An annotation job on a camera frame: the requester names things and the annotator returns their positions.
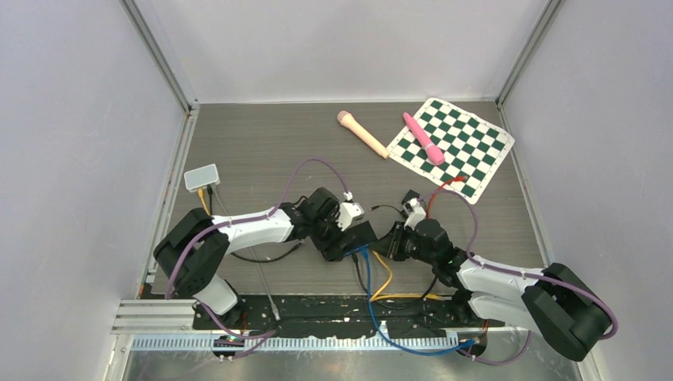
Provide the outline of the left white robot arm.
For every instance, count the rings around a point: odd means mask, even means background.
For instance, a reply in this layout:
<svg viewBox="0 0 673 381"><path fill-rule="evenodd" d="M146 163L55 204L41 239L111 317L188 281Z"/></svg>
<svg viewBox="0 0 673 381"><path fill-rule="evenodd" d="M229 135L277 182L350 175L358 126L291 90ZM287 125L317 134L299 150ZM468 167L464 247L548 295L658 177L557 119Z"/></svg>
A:
<svg viewBox="0 0 673 381"><path fill-rule="evenodd" d="M364 216L363 207L343 202L324 187L297 202L282 202L257 214L210 216L191 210L155 247L153 256L171 280L170 295L195 298L222 327L237 327L244 316L240 297L216 272L224 256L260 244L310 239L326 260L348 247L347 232Z"/></svg>

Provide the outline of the black network switch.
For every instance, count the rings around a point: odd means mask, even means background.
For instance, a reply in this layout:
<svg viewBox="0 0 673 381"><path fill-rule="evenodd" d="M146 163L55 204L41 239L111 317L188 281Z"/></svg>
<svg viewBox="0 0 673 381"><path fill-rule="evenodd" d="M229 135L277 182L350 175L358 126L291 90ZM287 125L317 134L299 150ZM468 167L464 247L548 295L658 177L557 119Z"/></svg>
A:
<svg viewBox="0 0 673 381"><path fill-rule="evenodd" d="M340 245L344 250L344 256L351 255L359 248L367 246L378 240L369 221L349 227L342 237Z"/></svg>

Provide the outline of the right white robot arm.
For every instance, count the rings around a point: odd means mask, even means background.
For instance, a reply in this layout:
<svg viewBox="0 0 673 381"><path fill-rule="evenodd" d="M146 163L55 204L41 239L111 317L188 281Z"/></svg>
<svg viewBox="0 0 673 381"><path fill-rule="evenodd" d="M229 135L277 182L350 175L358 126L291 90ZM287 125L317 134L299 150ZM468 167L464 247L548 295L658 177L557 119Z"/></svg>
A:
<svg viewBox="0 0 673 381"><path fill-rule="evenodd" d="M456 289L453 315L462 325L496 320L527 329L576 362L617 332L614 313L569 267L524 268L486 260L455 246L434 219L412 227L398 221L371 249L394 261L430 265L439 282Z"/></svg>

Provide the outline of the black power adapter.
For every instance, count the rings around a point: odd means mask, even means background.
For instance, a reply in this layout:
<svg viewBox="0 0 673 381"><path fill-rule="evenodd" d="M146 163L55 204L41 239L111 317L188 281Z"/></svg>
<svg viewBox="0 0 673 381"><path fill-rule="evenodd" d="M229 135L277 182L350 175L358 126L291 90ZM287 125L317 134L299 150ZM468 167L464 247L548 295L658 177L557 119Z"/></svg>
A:
<svg viewBox="0 0 673 381"><path fill-rule="evenodd" d="M379 208L385 207L392 210L395 210L398 214L404 216L406 214L405 204L413 198L418 198L420 194L415 190L409 190L406 195L402 198L401 205L399 207L389 205L389 204L379 204L369 208L370 211L377 210Z"/></svg>

